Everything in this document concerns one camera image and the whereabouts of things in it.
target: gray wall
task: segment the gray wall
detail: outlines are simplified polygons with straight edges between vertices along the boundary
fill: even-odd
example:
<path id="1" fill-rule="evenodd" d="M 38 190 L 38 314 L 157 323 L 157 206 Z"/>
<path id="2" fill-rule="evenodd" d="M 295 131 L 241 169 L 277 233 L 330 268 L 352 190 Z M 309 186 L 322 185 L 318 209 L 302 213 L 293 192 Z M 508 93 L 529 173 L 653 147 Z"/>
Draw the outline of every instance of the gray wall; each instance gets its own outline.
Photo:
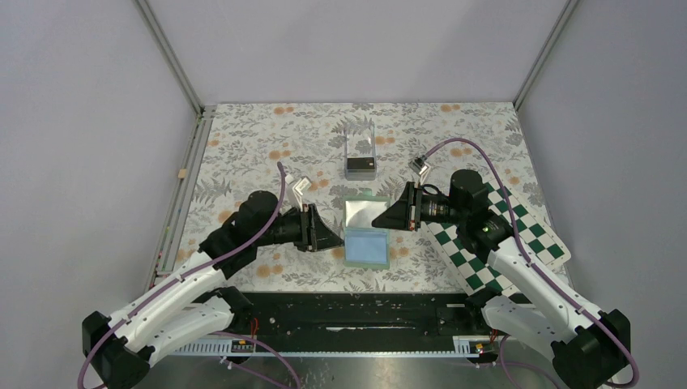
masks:
<path id="1" fill-rule="evenodd" d="M 206 104 L 513 100 L 565 0 L 151 0 Z"/>
<path id="2" fill-rule="evenodd" d="M 0 53 L 0 387 L 75 387 L 81 320 L 143 291 L 194 115 L 131 1 L 0 2 Z"/>
<path id="3" fill-rule="evenodd" d="M 573 282 L 629 317 L 640 387 L 685 385 L 686 15 L 582 2 L 520 112 Z"/>

